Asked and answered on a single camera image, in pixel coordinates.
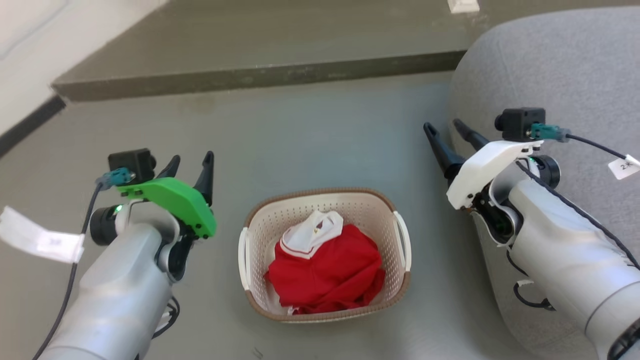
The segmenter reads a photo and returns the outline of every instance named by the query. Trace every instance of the white wall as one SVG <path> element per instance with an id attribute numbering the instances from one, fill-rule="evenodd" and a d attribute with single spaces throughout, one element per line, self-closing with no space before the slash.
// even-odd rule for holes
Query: white wall
<path id="1" fill-rule="evenodd" d="M 0 134 L 58 76 L 167 0 L 0 0 Z"/>

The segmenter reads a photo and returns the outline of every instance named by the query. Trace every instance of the perforated basket wall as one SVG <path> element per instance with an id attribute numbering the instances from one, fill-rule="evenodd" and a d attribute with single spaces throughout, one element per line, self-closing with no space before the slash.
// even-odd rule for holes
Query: perforated basket wall
<path id="1" fill-rule="evenodd" d="M 335 210 L 345 224 L 356 225 L 378 245 L 386 271 L 380 294 L 368 306 L 334 313 L 287 315 L 278 294 L 264 280 L 275 259 L 275 244 L 290 227 L 313 210 Z M 384 195 L 363 188 L 336 188 L 293 193 L 266 200 L 248 216 L 240 236 L 238 263 L 250 304 L 281 322 L 327 322 L 362 316 L 389 307 L 404 296 L 410 282 L 411 245 L 402 217 Z"/>

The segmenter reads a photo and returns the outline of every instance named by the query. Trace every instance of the white cable tag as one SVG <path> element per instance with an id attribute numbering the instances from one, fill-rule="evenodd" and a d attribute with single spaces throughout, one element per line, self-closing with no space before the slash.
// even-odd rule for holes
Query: white cable tag
<path id="1" fill-rule="evenodd" d="M 0 238 L 31 255 L 63 263 L 77 263 L 84 252 L 83 234 L 48 231 L 8 206 L 0 214 Z"/>
<path id="2" fill-rule="evenodd" d="M 611 169 L 616 179 L 622 180 L 640 171 L 640 167 L 638 167 L 633 160 L 635 159 L 616 159 L 609 163 L 609 169 Z"/>

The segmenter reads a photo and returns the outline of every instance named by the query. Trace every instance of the brown basket rim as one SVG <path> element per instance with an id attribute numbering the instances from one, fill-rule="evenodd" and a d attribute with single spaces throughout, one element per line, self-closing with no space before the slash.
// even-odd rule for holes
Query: brown basket rim
<path id="1" fill-rule="evenodd" d="M 380 200 L 384 201 L 385 204 L 387 204 L 387 206 L 389 207 L 389 210 L 391 210 L 391 212 L 396 210 L 396 207 L 393 205 L 393 203 L 386 196 L 384 196 L 381 192 L 378 192 L 378 191 L 370 189 L 370 188 L 323 188 L 323 189 L 316 189 L 316 190 L 305 190 L 305 191 L 300 191 L 300 192 L 293 192 L 293 193 L 288 193 L 288 194 L 285 194 L 285 195 L 280 195 L 280 196 L 268 198 L 268 199 L 260 202 L 259 204 L 257 204 L 251 210 L 251 212 L 249 212 L 249 215 L 247 216 L 246 221 L 244 222 L 244 226 L 245 227 L 249 227 L 249 225 L 251 224 L 251 221 L 253 220 L 253 217 L 255 216 L 255 214 L 260 209 L 262 209 L 264 206 L 267 206 L 268 204 L 271 204 L 273 202 L 293 199 L 295 197 L 304 197 L 304 196 L 310 196 L 310 195 L 322 195 L 322 194 L 327 194 L 327 193 L 368 193 L 368 194 L 376 196 Z M 391 299 L 389 299 L 387 301 L 384 301 L 384 302 L 382 302 L 380 304 L 376 304 L 376 305 L 369 305 L 369 306 L 359 307 L 357 309 L 338 311 L 338 312 L 334 312 L 334 313 L 321 313 L 321 314 L 308 314 L 308 315 L 276 315 L 276 314 L 272 314 L 272 313 L 266 311 L 265 309 L 261 308 L 260 305 L 258 305 L 258 302 L 253 297 L 253 294 L 251 293 L 251 290 L 245 290 L 244 293 L 246 294 L 246 297 L 249 300 L 249 304 L 251 304 L 251 307 L 258 314 L 260 314 L 262 316 L 265 316 L 266 318 L 269 318 L 271 320 L 275 320 L 275 321 L 278 321 L 278 322 L 291 322 L 291 323 L 296 323 L 296 322 L 298 322 L 298 323 L 300 323 L 300 322 L 302 322 L 302 323 L 304 323 L 304 322 L 326 322 L 326 321 L 332 321 L 332 320 L 341 320 L 341 319 L 345 319 L 345 318 L 352 318 L 352 317 L 355 317 L 355 316 L 367 315 L 367 314 L 375 313 L 377 311 L 380 311 L 380 310 L 386 309 L 388 307 L 391 307 L 391 306 L 395 305 L 397 302 L 399 302 L 404 297 L 404 294 L 406 293 L 407 289 L 409 288 L 409 284 L 410 283 L 411 283 L 411 272 L 407 271 L 407 272 L 404 272 L 404 277 L 403 277 L 402 285 L 400 286 L 400 290 L 398 290 L 398 292 L 394 295 L 394 297 L 392 297 Z"/>

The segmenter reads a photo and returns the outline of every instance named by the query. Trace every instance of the robotic arm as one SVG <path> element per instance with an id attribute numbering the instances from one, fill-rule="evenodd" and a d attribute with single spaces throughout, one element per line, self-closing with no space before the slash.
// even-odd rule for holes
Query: robotic arm
<path id="1" fill-rule="evenodd" d="M 131 201 L 94 211 L 92 238 L 108 247 L 80 280 L 78 299 L 41 360 L 144 358 L 193 242 L 216 230 L 213 153 L 194 188 L 173 178 L 179 162 L 175 156 L 154 179 L 147 149 L 109 156 L 108 174 Z"/>
<path id="2" fill-rule="evenodd" d="M 505 110 L 496 120 L 505 140 L 495 142 L 456 119 L 456 130 L 477 151 L 467 160 L 431 124 L 424 130 L 449 182 L 451 205 L 479 216 L 512 264 L 547 296 L 527 305 L 571 319 L 600 359 L 622 359 L 640 340 L 640 270 L 615 236 L 555 192 L 557 163 L 532 156 L 543 144 L 532 136 L 540 127 L 533 124 L 544 124 L 544 117 L 543 109 Z M 558 140 L 568 133 L 555 130 Z M 514 292 L 521 299 L 519 286 Z"/>

